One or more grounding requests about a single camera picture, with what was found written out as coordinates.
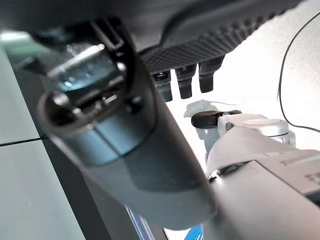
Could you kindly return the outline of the dark right robot hand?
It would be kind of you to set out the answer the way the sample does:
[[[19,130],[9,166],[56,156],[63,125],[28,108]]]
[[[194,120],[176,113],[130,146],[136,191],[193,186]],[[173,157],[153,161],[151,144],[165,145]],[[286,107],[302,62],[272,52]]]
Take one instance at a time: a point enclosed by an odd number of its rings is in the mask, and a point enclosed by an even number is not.
[[[3,0],[6,48],[46,81],[50,140],[101,189],[148,221],[183,230],[210,219],[213,191],[156,89],[155,75],[222,57],[298,0]]]

